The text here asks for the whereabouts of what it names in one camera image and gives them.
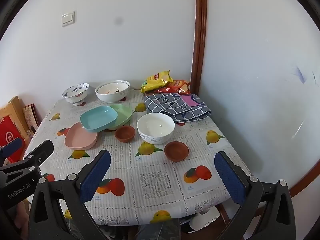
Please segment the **person's left hand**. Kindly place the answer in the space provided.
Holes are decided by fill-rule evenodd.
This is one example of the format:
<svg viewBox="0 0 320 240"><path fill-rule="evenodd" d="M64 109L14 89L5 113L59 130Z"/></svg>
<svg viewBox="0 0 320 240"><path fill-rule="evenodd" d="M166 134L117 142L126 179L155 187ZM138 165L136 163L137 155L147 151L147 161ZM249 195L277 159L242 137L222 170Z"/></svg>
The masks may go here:
<svg viewBox="0 0 320 240"><path fill-rule="evenodd" d="M29 214L27 213L27 211L28 207L26 206L25 201L22 201L17 204L14 223L18 229L28 231Z"/></svg>

